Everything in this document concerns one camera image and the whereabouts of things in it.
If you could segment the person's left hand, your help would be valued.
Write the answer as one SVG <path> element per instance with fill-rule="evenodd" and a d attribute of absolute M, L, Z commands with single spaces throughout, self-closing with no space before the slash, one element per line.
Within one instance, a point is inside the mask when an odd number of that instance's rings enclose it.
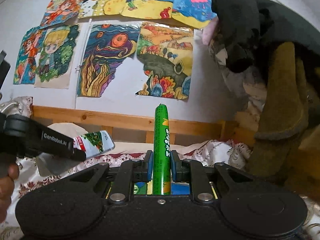
<path fill-rule="evenodd" d="M 0 195 L 0 222 L 4 222 L 7 217 L 7 209 L 11 204 L 11 196 L 15 188 L 15 180 L 18 179 L 20 169 L 16 163 L 10 164 L 8 175 L 1 178 Z"/>

